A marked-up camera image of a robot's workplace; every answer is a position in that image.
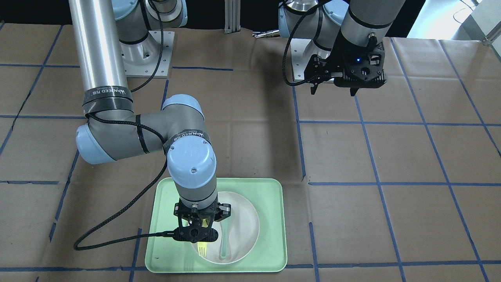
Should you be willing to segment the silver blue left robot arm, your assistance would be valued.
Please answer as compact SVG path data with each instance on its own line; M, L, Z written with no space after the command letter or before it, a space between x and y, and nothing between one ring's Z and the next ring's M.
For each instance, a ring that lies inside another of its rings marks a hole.
M349 88L380 88L384 73L383 38L403 0L283 0L279 33L287 38L281 74L288 86L332 82Z

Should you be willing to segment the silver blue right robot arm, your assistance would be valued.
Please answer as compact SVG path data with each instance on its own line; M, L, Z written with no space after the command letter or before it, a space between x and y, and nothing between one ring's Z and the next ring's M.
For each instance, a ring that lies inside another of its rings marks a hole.
M177 94L161 110L136 115L125 64L154 63L159 70L165 43L163 28L186 23L183 0L70 0L84 84L82 108L86 124L76 132L77 148L90 164L164 151L179 194L174 208L178 227L155 236L176 241L214 242L214 222L231 215L231 206L218 202L216 156L206 132L198 101Z

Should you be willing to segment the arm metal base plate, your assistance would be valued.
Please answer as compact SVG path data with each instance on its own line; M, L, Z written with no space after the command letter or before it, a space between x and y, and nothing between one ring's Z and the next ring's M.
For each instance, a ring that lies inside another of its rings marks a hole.
M120 43L124 71L127 78L168 78L173 47L174 31L150 31L149 36L136 44Z
M331 52L329 47L321 45L313 39L293 38L290 43L292 52L293 82L305 79L304 70L311 55L316 54L322 59L326 59Z

